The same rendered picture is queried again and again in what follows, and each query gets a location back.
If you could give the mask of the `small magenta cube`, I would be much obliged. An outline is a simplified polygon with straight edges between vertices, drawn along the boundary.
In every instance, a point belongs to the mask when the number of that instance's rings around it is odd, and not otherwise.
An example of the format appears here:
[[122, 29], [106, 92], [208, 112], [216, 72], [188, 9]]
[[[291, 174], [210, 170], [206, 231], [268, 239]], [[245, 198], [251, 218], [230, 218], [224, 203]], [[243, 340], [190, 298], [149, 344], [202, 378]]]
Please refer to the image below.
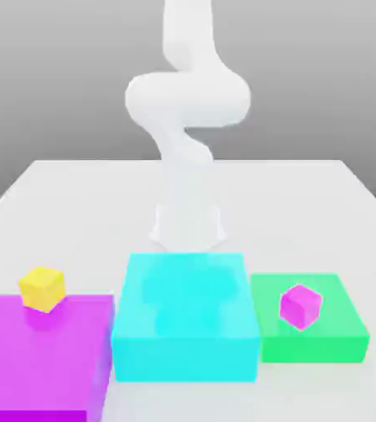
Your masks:
[[321, 313], [323, 296], [303, 284], [280, 295], [279, 316], [299, 331], [309, 328]]

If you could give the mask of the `small yellow cube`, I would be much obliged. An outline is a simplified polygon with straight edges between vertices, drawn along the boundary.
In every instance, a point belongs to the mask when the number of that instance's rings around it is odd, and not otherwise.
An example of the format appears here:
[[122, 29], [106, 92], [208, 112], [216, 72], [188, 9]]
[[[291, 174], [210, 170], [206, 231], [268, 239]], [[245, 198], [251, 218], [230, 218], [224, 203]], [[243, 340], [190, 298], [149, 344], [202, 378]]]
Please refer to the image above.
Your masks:
[[37, 266], [18, 282], [24, 307], [50, 313], [66, 296], [63, 272]]

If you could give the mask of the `large cyan box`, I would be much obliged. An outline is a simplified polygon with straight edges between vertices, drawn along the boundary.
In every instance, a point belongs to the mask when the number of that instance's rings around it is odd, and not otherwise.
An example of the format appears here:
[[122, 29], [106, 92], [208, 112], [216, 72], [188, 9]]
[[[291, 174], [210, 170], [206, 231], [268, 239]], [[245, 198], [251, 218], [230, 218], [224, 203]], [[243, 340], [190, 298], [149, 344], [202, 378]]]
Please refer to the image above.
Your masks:
[[131, 254], [111, 345], [119, 382], [254, 382], [261, 334], [243, 254]]

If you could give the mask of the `large green box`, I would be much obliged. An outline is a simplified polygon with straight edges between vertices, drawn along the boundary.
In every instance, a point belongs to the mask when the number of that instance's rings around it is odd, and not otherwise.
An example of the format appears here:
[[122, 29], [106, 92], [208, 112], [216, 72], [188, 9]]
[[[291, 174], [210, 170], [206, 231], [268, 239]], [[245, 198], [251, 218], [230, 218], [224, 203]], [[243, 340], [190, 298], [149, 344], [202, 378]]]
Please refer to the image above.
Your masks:
[[[297, 284], [322, 295], [319, 318], [303, 331], [280, 317], [282, 294]], [[337, 274], [253, 273], [250, 285], [262, 363], [364, 361], [369, 332]]]

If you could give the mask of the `large magenta box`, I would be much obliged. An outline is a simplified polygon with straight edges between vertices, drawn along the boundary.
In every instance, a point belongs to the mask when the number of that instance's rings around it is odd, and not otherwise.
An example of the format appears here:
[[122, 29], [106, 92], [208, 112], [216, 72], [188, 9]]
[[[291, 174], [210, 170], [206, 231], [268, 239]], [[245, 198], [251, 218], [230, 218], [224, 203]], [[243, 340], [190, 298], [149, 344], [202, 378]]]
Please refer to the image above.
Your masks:
[[0, 422], [101, 422], [111, 295], [69, 295], [51, 312], [0, 295]]

